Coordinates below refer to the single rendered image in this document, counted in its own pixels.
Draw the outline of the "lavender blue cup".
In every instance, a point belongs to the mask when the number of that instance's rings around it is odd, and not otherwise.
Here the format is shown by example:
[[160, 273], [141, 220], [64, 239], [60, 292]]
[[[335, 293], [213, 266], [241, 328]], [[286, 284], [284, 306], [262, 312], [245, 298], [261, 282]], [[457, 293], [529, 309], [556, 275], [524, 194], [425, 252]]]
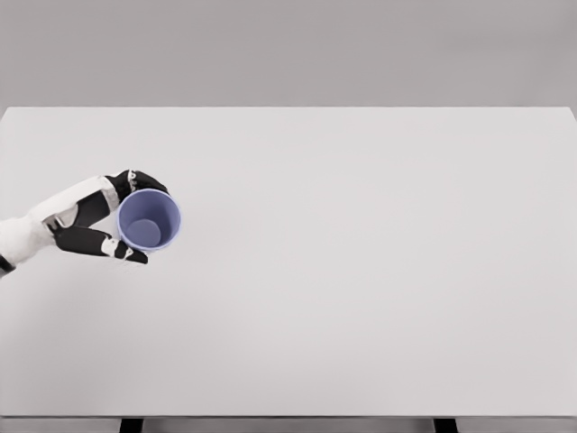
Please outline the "lavender blue cup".
[[120, 238], [144, 252], [156, 252], [172, 244], [179, 236], [181, 223], [178, 203], [157, 189], [141, 189], [130, 194], [116, 213]]

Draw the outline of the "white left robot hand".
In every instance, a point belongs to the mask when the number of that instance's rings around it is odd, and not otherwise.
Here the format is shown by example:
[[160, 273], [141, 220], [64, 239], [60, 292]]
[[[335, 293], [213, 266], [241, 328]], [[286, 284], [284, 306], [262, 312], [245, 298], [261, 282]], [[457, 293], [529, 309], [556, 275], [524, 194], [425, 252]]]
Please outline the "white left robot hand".
[[42, 201], [29, 215], [40, 222], [49, 239], [64, 252], [146, 264], [148, 256], [144, 252], [92, 227], [114, 213], [130, 195], [144, 189], [169, 192], [143, 171], [124, 170], [115, 176], [82, 180]]

